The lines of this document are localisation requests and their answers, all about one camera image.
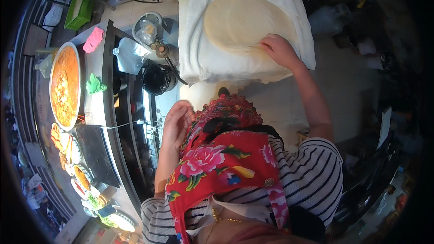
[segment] red floral apron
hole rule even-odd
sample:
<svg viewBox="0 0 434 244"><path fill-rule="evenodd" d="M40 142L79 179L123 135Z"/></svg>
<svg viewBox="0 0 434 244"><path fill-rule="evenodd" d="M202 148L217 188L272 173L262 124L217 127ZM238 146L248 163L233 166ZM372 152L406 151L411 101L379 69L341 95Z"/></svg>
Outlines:
<svg viewBox="0 0 434 244"><path fill-rule="evenodd" d="M236 188L263 187L268 192L277 227L289 232L288 206L280 183L276 155L266 133L232 130L210 137L220 129L262 124L256 109L244 97L221 95L196 112L181 147L181 161L166 184L166 195L180 243L190 243L185 212L204 199ZM207 122L215 129L205 133Z"/></svg>

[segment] tiled floor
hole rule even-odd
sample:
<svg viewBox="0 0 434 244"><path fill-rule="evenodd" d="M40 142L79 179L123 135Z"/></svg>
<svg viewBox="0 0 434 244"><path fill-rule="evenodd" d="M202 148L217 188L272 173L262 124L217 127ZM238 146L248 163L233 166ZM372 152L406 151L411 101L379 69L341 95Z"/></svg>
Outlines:
<svg viewBox="0 0 434 244"><path fill-rule="evenodd" d="M161 1L161 4L125 3L114 12L105 10L101 20L111 19L116 27L125 30L131 29L138 17L149 11L158 12L163 17L177 14L176 1ZM311 74L330 107L335 141L353 138L360 132L362 107L377 106L377 71L367 67L366 57L354 55L350 49L339 49L331 38L315 41L315 54L316 69ZM159 115L165 116L173 103L180 99L189 100L195 109L200 110L217 97L218 89L223 86L253 102L264 123L273 126L286 145L295 144L296 131L308 126L296 81L292 77L269 84L220 81L198 83L189 88L178 83L173 90L156 97Z"/></svg>

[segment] white cloth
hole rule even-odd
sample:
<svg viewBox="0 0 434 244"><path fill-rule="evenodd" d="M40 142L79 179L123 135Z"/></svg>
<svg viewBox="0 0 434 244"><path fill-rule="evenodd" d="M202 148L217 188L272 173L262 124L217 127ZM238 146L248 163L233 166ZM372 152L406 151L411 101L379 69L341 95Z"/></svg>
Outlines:
<svg viewBox="0 0 434 244"><path fill-rule="evenodd" d="M180 76L189 86L201 81L256 79L279 81L292 73L271 58L236 55L214 46L203 30L203 14L213 0L179 0ZM268 0L293 21L298 41L292 44L307 68L315 69L313 37L302 0Z"/></svg>

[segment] plastic bag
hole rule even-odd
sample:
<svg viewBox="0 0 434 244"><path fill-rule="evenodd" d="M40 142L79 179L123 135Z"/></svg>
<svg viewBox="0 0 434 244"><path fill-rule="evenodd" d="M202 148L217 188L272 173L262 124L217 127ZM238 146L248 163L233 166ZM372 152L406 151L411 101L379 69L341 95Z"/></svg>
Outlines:
<svg viewBox="0 0 434 244"><path fill-rule="evenodd" d="M137 37L140 38L142 43L151 45L157 36L157 27L148 20L142 20L139 24L141 30L136 33Z"/></svg>
<svg viewBox="0 0 434 244"><path fill-rule="evenodd" d="M176 76L172 70L161 64L151 64L144 67L142 88L153 95L163 94L176 85Z"/></svg>

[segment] metal counter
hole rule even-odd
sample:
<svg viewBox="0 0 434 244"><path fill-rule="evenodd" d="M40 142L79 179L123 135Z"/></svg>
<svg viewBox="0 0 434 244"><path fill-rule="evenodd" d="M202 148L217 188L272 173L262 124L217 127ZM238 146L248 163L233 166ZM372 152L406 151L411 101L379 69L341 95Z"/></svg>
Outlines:
<svg viewBox="0 0 434 244"><path fill-rule="evenodd" d="M84 54L85 60L85 76L82 77L82 87L85 87L86 81L90 74L100 77L102 82L107 85L108 89L89 95L84 91L84 116L85 123L91 125L100 125L103 127L114 127L117 125L115 116L115 107L113 100L113 54L112 50L115 45L115 37L128 37L128 34L113 27L113 21L108 20L101 22L94 27L89 28L83 33L74 37L71 42L76 46L80 46L86 42L89 35L95 27L99 27L105 31L102 42L96 47L95 51L90 54ZM120 188L117 189L113 199L121 206L120 209L136 220L138 226L136 232L141 234L142 228L140 213L140 200L137 196L135 188L132 185L130 175L127 171L124 155L119 139L117 128L103 128L103 135L108 148L109 156L114 165L115 173L118 178Z"/></svg>

